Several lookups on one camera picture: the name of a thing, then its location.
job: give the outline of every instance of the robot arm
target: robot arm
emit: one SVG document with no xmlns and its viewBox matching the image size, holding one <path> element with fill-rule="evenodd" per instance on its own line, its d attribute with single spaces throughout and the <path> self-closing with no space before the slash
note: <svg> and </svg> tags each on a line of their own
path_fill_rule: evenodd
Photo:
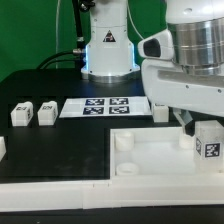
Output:
<svg viewBox="0 0 224 224">
<path fill-rule="evenodd" d="M 167 0 L 166 21 L 168 30 L 138 45 L 145 94 L 152 103 L 224 117 L 224 1 Z M 147 49 L 151 40 L 160 57 Z"/>
</svg>

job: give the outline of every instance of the black tabletop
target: black tabletop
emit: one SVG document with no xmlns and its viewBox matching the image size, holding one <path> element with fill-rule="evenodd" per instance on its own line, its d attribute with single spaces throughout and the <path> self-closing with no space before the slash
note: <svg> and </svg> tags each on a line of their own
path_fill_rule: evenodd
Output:
<svg viewBox="0 0 224 224">
<path fill-rule="evenodd" d="M 99 84 L 80 79 L 73 69 L 24 70 L 0 83 L 0 136 L 7 154 L 0 163 L 0 183 L 109 179 L 109 130 L 177 126 L 154 124 L 151 116 L 57 119 L 40 127 L 37 111 L 54 100 L 59 113 L 67 98 L 144 96 L 141 80 Z M 28 127 L 12 127 L 10 112 L 31 101 L 34 117 Z M 224 222 L 223 206 L 116 208 L 0 213 L 0 223 L 203 223 Z"/>
<path fill-rule="evenodd" d="M 141 80 L 100 84 L 80 79 L 74 69 L 24 70 L 0 84 L 0 136 L 7 154 L 0 163 L 0 183 L 97 180 L 110 178 L 109 130 L 153 124 L 151 116 L 57 118 L 52 127 L 38 125 L 43 102 L 67 98 L 144 96 Z M 13 127 L 10 113 L 22 102 L 34 105 L 28 127 Z"/>
</svg>

